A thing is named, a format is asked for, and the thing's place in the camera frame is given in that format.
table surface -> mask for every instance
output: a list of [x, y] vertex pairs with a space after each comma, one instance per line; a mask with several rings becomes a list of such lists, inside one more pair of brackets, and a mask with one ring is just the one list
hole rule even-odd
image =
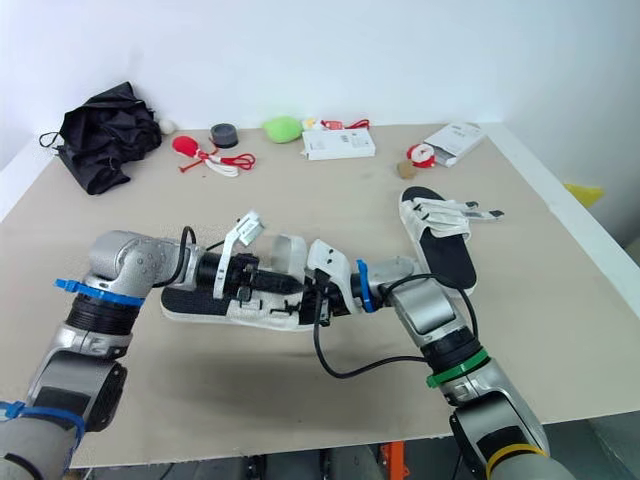
[[[355, 262], [413, 256], [398, 217], [410, 185], [395, 173], [408, 145], [435, 125], [372, 128], [374, 158], [309, 162], [301, 141], [270, 143], [240, 131], [232, 152], [255, 170], [229, 179], [188, 159], [170, 139], [125, 165], [130, 183], [87, 196], [52, 162], [0, 224], [0, 399], [24, 398], [73, 296], [56, 277], [82, 278], [93, 240], [111, 229], [177, 237], [192, 225], [203, 244], [257, 210], [267, 225], [310, 244], [322, 238]], [[206, 131], [188, 132], [202, 145]], [[545, 202], [487, 139], [451, 169], [412, 184], [506, 212], [477, 224], [468, 243], [478, 272], [471, 297], [480, 337], [542, 422], [640, 409], [640, 321]], [[394, 364], [351, 380], [324, 373], [311, 335], [174, 323], [152, 292], [123, 359], [129, 377], [112, 425], [87, 435], [74, 464], [117, 465], [249, 455], [440, 436], [450, 408], [425, 385], [428, 369]], [[347, 369], [416, 349], [391, 309], [335, 319], [323, 329], [330, 362]]]

floor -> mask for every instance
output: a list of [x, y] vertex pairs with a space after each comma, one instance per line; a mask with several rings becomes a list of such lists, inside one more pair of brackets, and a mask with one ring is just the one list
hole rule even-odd
[[[640, 413], [598, 419], [611, 430], [611, 425], [638, 421]], [[545, 427], [553, 456], [576, 479], [638, 480], [623, 463], [619, 449], [635, 449], [636, 445], [616, 445], [609, 434], [599, 433], [600, 425], [591, 421], [567, 422]], [[263, 470], [265, 480], [384, 480], [376, 458], [375, 446], [358, 446], [330, 451], [288, 452], [263, 459], [222, 459], [180, 464], [145, 465], [136, 467], [102, 468], [72, 472], [70, 478], [80, 480], [247, 480], [259, 479]], [[452, 437], [406, 442], [405, 463], [409, 469], [407, 480], [451, 480], [458, 448]], [[456, 480], [473, 480], [462, 466]]]

black wire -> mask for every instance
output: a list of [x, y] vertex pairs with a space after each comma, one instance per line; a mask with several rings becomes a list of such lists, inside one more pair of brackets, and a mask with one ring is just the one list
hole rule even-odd
[[471, 320], [471, 328], [473, 330], [473, 334], [475, 335], [476, 338], [479, 338], [478, 318], [476, 317], [476, 311], [473, 309], [471, 300], [469, 300], [469, 297], [467, 296], [464, 289], [455, 287], [454, 283], [444, 275], [440, 275], [438, 273], [417, 273], [415, 275], [409, 275], [408, 277], [401, 278], [397, 282], [393, 282], [391, 285], [384, 288], [384, 292], [382, 293], [382, 303], [383, 304], [386, 303], [387, 299], [389, 298], [389, 295], [391, 295], [391, 292], [396, 288], [398, 288], [400, 285], [404, 285], [405, 283], [411, 282], [413, 280], [420, 280], [420, 279], [426, 280], [430, 278], [436, 280], [438, 283], [441, 283], [445, 287], [453, 288], [458, 291], [458, 293], [462, 297], [462, 300], [464, 301], [464, 304], [467, 307], [467, 310], [469, 311], [469, 319]]
[[456, 460], [456, 466], [453, 469], [453, 473], [451, 474], [451, 480], [456, 480], [458, 476], [458, 470], [460, 470], [460, 465], [462, 465], [462, 452], [458, 450], [458, 459]]
[[[391, 292], [394, 289], [398, 288], [400, 285], [404, 285], [405, 283], [410, 282], [412, 280], [430, 279], [430, 278], [438, 280], [440, 283], [447, 286], [453, 284], [453, 282], [449, 281], [446, 277], [435, 274], [435, 273], [419, 273], [416, 275], [410, 275], [408, 277], [402, 278], [397, 282], [394, 282], [391, 285], [389, 285], [389, 287], [387, 287], [382, 294], [382, 303], [384, 304], [386, 300], [389, 298], [389, 295], [391, 294]], [[457, 287], [451, 287], [451, 288], [455, 288], [462, 296], [462, 299], [464, 300], [464, 303], [467, 306], [467, 309], [469, 310], [469, 317], [471, 318], [473, 334], [477, 338], [478, 337], [478, 320], [476, 318], [476, 312], [473, 309], [473, 305], [471, 305], [471, 301], [469, 300], [469, 297], [467, 296], [467, 294], [463, 289], [457, 288]], [[334, 378], [339, 378], [339, 379], [352, 378], [362, 373], [368, 372], [369, 370], [373, 370], [374, 368], [381, 367], [382, 365], [387, 365], [389, 363], [394, 363], [394, 362], [427, 363], [427, 360], [424, 357], [401, 355], [401, 356], [383, 358], [382, 360], [378, 360], [376, 362], [365, 365], [364, 367], [360, 367], [355, 370], [351, 370], [349, 372], [337, 372], [336, 370], [331, 368], [331, 366], [327, 362], [327, 359], [325, 358], [324, 353], [322, 352], [322, 347], [320, 346], [321, 313], [322, 313], [322, 293], [318, 292], [316, 295], [316, 304], [315, 304], [314, 321], [313, 321], [313, 347], [315, 348], [316, 355], [318, 356], [318, 360], [320, 361], [322, 368], [324, 368], [325, 371]]]
[[344, 379], [344, 378], [352, 378], [356, 375], [360, 375], [361, 373], [368, 372], [369, 370], [373, 370], [374, 368], [381, 367], [382, 365], [387, 365], [388, 363], [394, 362], [420, 362], [427, 363], [426, 359], [423, 357], [412, 357], [412, 356], [397, 356], [397, 357], [389, 357], [383, 358], [382, 360], [378, 360], [377, 362], [370, 363], [365, 365], [364, 367], [357, 368], [355, 370], [351, 370], [350, 372], [337, 372], [329, 363], [327, 363], [326, 358], [324, 357], [324, 353], [322, 353], [322, 347], [320, 346], [320, 313], [322, 311], [322, 294], [318, 293], [316, 297], [316, 308], [315, 308], [315, 320], [313, 322], [313, 346], [316, 350], [316, 355], [318, 356], [318, 360], [322, 365], [322, 368], [331, 375], [332, 377]]
[[[51, 141], [50, 141], [49, 143], [47, 143], [46, 145], [45, 145], [44, 143], [42, 143], [42, 139], [43, 139], [44, 137], [46, 137], [47, 135], [52, 135], [52, 134], [54, 134], [54, 133], [55, 133], [55, 135], [53, 136], [53, 140], [51, 140]], [[47, 132], [47, 133], [43, 133], [42, 135], [40, 135], [40, 136], [38, 137], [38, 143], [40, 144], [40, 146], [41, 146], [41, 147], [49, 148], [51, 145], [53, 145], [53, 144], [56, 142], [56, 140], [58, 139], [58, 137], [59, 137], [59, 136], [60, 136], [60, 132]]]
[[187, 251], [187, 235], [191, 236], [191, 243], [196, 243], [196, 234], [193, 231], [193, 228], [189, 226], [184, 227], [182, 229], [182, 237], [180, 238], [180, 251], [178, 252], [178, 265], [176, 265], [176, 270], [175, 272], [173, 272], [173, 275], [171, 275], [171, 277], [164, 282], [158, 282], [154, 284], [154, 288], [166, 287], [167, 285], [175, 282], [176, 279], [180, 276], [182, 267], [184, 266], [184, 256]]
[[219, 247], [220, 245], [224, 244], [224, 240], [218, 242], [218, 243], [214, 243], [213, 245], [209, 245], [207, 248], [205, 248], [205, 250], [208, 252], [209, 250], [213, 250], [214, 248]]
[[158, 478], [158, 480], [164, 480], [165, 478], [167, 478], [167, 475], [169, 475], [171, 473], [171, 470], [173, 469], [173, 467], [175, 467], [176, 464], [172, 463], [171, 465], [169, 465], [169, 468], [167, 468], [164, 473], [162, 474], [162, 476], [160, 476], [160, 478]]

orange object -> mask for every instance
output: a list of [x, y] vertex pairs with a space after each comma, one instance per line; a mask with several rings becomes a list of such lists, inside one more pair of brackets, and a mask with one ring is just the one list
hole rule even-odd
[[382, 446], [382, 456], [387, 465], [389, 480], [404, 480], [410, 475], [404, 464], [404, 442], [385, 443]]

yellow object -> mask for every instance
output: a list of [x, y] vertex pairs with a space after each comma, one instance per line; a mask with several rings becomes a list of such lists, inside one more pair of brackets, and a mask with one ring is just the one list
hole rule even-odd
[[583, 187], [572, 183], [565, 183], [564, 186], [585, 208], [589, 208], [604, 195], [604, 188], [601, 187]]
[[514, 443], [512, 445], [507, 445], [506, 447], [501, 448], [496, 453], [491, 455], [491, 458], [487, 462], [487, 469], [485, 472], [487, 479], [491, 478], [493, 467], [496, 465], [496, 463], [498, 463], [498, 460], [500, 460], [505, 455], [509, 455], [510, 453], [514, 452], [531, 452], [537, 453], [538, 455], [543, 455], [545, 457], [549, 456], [549, 454], [544, 450], [541, 450], [533, 445], [529, 445], [528, 443]]

